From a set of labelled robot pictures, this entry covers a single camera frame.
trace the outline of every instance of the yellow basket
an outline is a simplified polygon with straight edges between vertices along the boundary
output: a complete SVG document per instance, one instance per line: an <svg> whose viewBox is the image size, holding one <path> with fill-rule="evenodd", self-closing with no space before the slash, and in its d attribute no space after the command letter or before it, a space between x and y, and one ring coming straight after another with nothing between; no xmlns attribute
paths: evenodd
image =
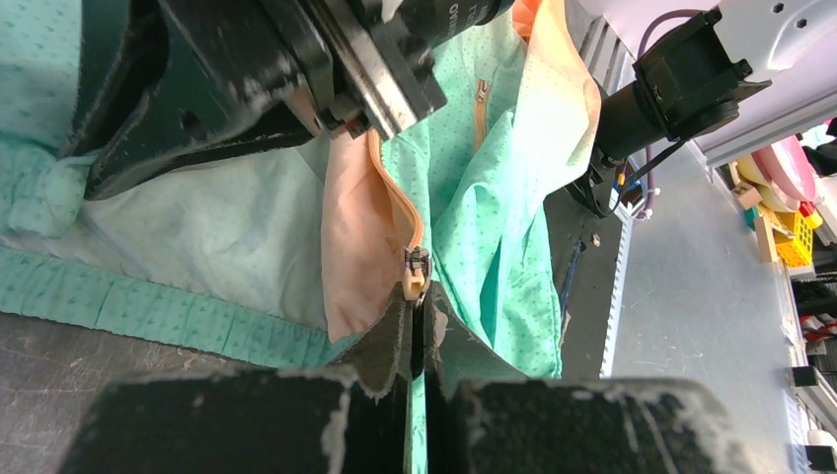
<svg viewBox="0 0 837 474"><path fill-rule="evenodd" d="M776 233L776 251L788 267L805 267L811 264L813 248L813 230L798 212L777 212L776 216L782 223L794 232L794 238L789 239L781 233Z"/></svg>

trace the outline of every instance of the scratched surface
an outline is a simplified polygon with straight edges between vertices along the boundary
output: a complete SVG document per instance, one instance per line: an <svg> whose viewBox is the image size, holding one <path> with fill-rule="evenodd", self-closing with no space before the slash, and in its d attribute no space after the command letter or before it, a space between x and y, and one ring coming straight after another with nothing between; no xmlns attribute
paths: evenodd
<svg viewBox="0 0 837 474"><path fill-rule="evenodd" d="M785 277L759 263L731 197L688 149L658 170L653 220L634 226L613 376L703 383L731 412L756 472L789 472Z"/></svg>
<svg viewBox="0 0 837 474"><path fill-rule="evenodd" d="M0 472L54 472L87 406L114 377L223 366L244 364L0 313Z"/></svg>

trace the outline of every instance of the pink plastic object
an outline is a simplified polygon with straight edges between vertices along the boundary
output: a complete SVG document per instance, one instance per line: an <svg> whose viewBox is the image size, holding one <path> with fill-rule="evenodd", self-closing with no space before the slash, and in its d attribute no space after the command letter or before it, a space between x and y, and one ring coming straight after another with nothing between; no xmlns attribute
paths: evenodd
<svg viewBox="0 0 837 474"><path fill-rule="evenodd" d="M816 199L816 183L799 140L789 136L753 153L759 171L797 200Z"/></svg>

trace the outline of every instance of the robotic arm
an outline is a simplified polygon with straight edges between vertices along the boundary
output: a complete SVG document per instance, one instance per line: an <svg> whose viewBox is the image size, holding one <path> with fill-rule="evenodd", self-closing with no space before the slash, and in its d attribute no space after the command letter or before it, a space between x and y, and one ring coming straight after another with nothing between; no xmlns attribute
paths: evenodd
<svg viewBox="0 0 837 474"><path fill-rule="evenodd" d="M375 127L389 138L446 103L432 49L512 3L85 0L78 103L61 153L98 150L86 198L104 199L320 133ZM606 175L632 153L729 123L738 102L835 27L831 0L723 0L698 14L603 101L590 166L571 192L589 205L592 187L609 190Z"/></svg>

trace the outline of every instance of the zipper slider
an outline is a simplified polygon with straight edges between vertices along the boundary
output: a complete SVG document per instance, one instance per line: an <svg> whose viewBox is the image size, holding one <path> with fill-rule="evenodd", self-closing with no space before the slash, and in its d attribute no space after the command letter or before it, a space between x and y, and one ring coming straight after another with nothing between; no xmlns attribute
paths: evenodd
<svg viewBox="0 0 837 474"><path fill-rule="evenodd" d="M485 79L480 79L477 81L477 102L480 104L484 104L486 100L489 98L489 92L492 89L492 85L489 81Z"/></svg>
<svg viewBox="0 0 837 474"><path fill-rule="evenodd" d="M424 295L430 287L430 276L433 273L433 260L430 252L422 247L404 249L404 297L414 301L416 306L424 301Z"/></svg>

